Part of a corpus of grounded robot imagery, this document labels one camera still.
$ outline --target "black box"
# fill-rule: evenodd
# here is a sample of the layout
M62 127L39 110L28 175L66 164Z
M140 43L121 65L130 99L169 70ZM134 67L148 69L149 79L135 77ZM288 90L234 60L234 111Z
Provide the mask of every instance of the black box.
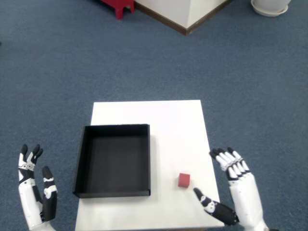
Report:
M149 196L150 125L85 126L73 194Z

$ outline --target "white table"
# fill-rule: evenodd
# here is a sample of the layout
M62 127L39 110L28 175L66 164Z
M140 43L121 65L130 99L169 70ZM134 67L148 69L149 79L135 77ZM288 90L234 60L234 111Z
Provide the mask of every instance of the white table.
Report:
M221 227L193 192L219 201L200 101L94 103L91 125L150 124L151 196L80 199L76 231ZM189 188L177 186L180 172Z

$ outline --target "red block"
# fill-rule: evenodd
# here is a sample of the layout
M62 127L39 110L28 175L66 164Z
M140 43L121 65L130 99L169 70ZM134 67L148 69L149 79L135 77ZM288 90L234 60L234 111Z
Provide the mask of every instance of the red block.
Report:
M190 182L190 177L191 176L189 174L180 173L178 186L188 188L189 182Z

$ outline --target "robotic hand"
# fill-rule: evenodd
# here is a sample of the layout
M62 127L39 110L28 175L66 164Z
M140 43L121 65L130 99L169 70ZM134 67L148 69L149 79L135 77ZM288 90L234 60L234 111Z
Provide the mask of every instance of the robotic hand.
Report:
M18 162L19 195L28 227L31 231L54 231L50 220L55 218L57 207L57 188L52 173L45 166L42 170L44 180L43 200L35 185L34 167L43 149L37 145L26 159L28 147L23 145Z
M229 152L213 149L210 155L226 172L229 189L234 202L235 211L212 201L204 196L198 188L194 188L204 211L227 225L240 223L245 231L278 231L269 229L263 220L262 204L254 175L250 172L243 158L232 148Z

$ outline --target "white flower pot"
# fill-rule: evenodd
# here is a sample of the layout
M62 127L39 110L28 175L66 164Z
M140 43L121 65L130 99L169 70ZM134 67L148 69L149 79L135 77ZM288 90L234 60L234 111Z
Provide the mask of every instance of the white flower pot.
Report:
M255 11L264 16L275 17L288 10L291 0L251 0Z

